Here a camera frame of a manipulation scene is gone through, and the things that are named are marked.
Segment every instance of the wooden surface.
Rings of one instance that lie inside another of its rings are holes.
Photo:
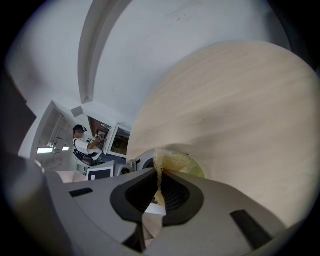
[[[215,44],[182,60],[149,95],[127,159],[167,148],[207,179],[242,191],[291,226],[319,184],[319,79],[265,42]]]

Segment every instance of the man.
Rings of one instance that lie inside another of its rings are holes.
[[[92,157],[93,161],[95,162],[107,163],[109,161],[114,160],[117,164],[120,164],[120,165],[126,164],[126,160],[122,157],[118,157],[110,154],[108,155],[103,154],[102,150],[98,148],[98,145],[102,140],[101,136],[96,138],[92,143],[89,143],[83,140],[84,133],[85,133],[84,128],[80,124],[77,124],[73,128],[73,144],[76,150],[78,150],[79,152],[87,156],[93,153],[97,153],[95,156]]]

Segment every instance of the gray device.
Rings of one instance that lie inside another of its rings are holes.
[[[8,155],[1,180],[12,211],[54,255],[269,254],[295,230],[229,185],[164,171],[166,216],[146,248],[142,215],[158,189],[154,168],[63,183],[56,172]]]

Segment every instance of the desk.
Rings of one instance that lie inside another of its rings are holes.
[[[229,184],[286,226],[306,216],[319,184],[319,79],[276,45],[232,41],[197,51],[148,96],[127,159],[167,148]]]

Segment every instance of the person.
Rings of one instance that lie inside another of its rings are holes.
[[[117,164],[126,164],[126,160],[124,158],[115,155],[104,154],[103,151],[98,148],[99,143],[103,139],[102,136],[99,136],[93,142],[89,143],[83,140],[84,133],[84,128],[80,124],[77,124],[73,128],[73,145],[77,151],[85,154],[86,156],[97,153],[95,156],[92,156],[92,159],[95,162],[107,163],[114,160]]]

